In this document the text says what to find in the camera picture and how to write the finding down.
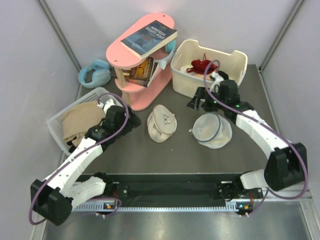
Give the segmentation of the beige trim mesh laundry bag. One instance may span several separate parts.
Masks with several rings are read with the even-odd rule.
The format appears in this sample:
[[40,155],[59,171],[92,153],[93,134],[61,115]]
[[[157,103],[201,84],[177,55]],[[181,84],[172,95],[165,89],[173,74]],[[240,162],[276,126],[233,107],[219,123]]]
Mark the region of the beige trim mesh laundry bag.
[[177,125],[175,115],[161,104],[156,105],[147,118],[148,134],[157,143],[163,143],[170,138]]

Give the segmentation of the red bra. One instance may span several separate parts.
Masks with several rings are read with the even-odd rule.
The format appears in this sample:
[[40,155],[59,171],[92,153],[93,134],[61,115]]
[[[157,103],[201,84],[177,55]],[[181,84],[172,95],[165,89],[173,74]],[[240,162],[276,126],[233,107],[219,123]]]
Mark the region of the red bra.
[[207,73],[210,74],[210,73],[216,71],[218,68],[217,65],[210,64],[210,63],[211,63],[211,61],[207,59],[206,54],[204,53],[202,60],[200,60],[200,59],[193,60],[191,62],[192,67],[187,68],[186,72],[203,75],[205,73],[206,67],[209,65]]

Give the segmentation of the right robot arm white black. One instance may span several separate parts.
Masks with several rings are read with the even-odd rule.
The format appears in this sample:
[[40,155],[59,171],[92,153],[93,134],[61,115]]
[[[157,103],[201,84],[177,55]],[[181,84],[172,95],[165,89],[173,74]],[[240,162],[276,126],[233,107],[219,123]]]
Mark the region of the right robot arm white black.
[[305,194],[308,188],[306,147],[287,140],[260,118],[251,104],[241,101],[233,80],[223,80],[213,90],[207,86],[198,87],[187,106],[194,110],[203,108],[209,113],[222,110],[224,116],[243,130],[267,157],[264,169],[249,171],[239,177],[239,182],[233,185],[237,197],[245,198],[255,188],[266,188],[279,197],[278,191],[299,183],[303,183],[303,188],[296,197]]

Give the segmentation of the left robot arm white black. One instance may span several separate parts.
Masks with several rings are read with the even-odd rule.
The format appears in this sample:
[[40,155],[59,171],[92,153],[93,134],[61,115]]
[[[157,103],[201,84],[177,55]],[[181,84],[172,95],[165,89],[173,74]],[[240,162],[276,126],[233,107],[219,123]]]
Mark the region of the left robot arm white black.
[[103,177],[92,176],[80,184],[76,184],[76,180],[110,145],[141,123],[130,106],[111,105],[105,118],[88,130],[74,152],[57,170],[44,180],[36,179],[31,184],[29,222],[36,225],[32,216],[37,213],[59,226],[79,205],[97,196],[109,198],[114,187]]

